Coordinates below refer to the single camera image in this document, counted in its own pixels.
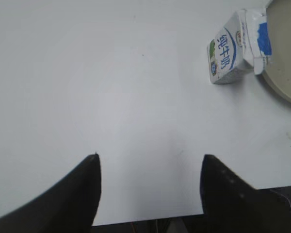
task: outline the white table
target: white table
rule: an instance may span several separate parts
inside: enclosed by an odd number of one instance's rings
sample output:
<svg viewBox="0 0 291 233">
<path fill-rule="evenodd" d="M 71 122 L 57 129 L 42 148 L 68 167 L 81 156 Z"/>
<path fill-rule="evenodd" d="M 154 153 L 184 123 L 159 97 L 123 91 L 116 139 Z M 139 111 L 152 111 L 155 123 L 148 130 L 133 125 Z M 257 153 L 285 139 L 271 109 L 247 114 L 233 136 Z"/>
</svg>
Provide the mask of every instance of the white table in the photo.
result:
<svg viewBox="0 0 291 233">
<path fill-rule="evenodd" d="M 253 75 L 209 80 L 206 45 L 263 4 L 0 0 L 0 216 L 95 151 L 95 225 L 201 214 L 205 153 L 256 188 L 291 185 L 291 106 Z"/>
</svg>

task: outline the milk carton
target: milk carton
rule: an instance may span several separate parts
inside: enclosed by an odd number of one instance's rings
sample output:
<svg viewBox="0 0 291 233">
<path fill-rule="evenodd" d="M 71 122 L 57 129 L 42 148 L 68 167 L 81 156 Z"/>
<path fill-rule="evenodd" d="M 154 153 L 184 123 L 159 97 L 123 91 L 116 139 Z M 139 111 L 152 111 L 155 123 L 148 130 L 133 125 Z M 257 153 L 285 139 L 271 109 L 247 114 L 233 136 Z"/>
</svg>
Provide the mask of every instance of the milk carton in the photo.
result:
<svg viewBox="0 0 291 233">
<path fill-rule="evenodd" d="M 207 46 L 210 81 L 232 83 L 261 74 L 272 55 L 265 9 L 237 11 Z"/>
</svg>

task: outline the blue logo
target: blue logo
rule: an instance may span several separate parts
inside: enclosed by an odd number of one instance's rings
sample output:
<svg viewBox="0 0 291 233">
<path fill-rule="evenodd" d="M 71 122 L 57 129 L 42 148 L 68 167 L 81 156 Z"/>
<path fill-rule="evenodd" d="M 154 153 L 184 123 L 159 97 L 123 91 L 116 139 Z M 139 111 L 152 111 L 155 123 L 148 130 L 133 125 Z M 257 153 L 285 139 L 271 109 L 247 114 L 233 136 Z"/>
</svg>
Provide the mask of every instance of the blue logo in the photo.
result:
<svg viewBox="0 0 291 233">
<path fill-rule="evenodd" d="M 215 76 L 217 74 L 217 64 L 215 63 L 215 61 L 213 61 L 211 63 L 211 66 L 210 67 L 211 67 L 211 73 L 212 73 L 212 75 Z"/>
</svg>

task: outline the green graphic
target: green graphic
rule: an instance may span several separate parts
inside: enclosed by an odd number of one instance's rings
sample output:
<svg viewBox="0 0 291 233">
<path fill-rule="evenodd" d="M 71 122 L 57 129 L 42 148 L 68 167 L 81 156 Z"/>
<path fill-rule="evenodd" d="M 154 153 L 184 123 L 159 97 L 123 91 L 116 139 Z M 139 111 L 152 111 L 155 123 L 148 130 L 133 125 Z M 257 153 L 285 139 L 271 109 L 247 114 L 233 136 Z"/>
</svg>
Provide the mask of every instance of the green graphic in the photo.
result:
<svg viewBox="0 0 291 233">
<path fill-rule="evenodd" d="M 209 46 L 209 58 L 211 59 L 214 56 L 214 48 L 215 44 L 214 44 L 214 40 L 212 40 L 210 42 L 210 46 Z"/>
</svg>

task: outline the plate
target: plate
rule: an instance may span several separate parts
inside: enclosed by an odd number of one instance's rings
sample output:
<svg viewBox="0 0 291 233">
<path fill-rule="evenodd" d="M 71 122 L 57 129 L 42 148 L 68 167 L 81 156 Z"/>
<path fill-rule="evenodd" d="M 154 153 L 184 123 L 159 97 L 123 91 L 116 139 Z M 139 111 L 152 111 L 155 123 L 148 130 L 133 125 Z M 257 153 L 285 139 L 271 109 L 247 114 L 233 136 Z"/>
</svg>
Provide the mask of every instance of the plate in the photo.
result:
<svg viewBox="0 0 291 233">
<path fill-rule="evenodd" d="M 291 102 L 291 0 L 274 0 L 267 14 L 273 54 L 263 77 L 276 93 Z"/>
</svg>

